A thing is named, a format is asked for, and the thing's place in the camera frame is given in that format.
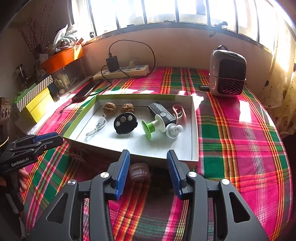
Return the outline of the person left hand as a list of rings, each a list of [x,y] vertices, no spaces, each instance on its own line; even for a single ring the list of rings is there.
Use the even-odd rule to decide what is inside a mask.
[[[20,193],[24,193],[27,191],[26,181],[29,179],[29,173],[25,170],[25,168],[18,170],[18,181],[20,185]]]

